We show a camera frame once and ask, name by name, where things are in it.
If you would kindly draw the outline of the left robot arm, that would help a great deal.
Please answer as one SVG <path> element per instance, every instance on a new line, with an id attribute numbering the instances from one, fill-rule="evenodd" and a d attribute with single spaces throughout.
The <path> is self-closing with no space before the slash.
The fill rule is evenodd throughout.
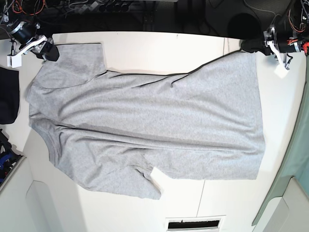
<path id="1" fill-rule="evenodd" d="M 292 53 L 304 52 L 309 55 L 309 2 L 292 0 L 284 15 L 275 16 L 263 35 L 256 39 L 247 39 L 241 43 L 241 49 L 249 53 L 261 52 L 273 55 L 269 43 L 281 53 L 292 58 Z"/>

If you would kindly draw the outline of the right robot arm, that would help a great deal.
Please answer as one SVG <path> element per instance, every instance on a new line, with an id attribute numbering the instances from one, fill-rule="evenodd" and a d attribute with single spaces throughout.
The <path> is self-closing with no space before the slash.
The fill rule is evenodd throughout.
<path id="1" fill-rule="evenodd" d="M 58 48 L 52 35 L 39 33 L 40 22 L 35 17 L 47 7 L 44 0 L 2 0 L 0 28 L 9 36 L 12 46 L 7 56 L 9 67 L 20 67 L 21 56 L 28 52 L 38 59 L 57 61 Z"/>

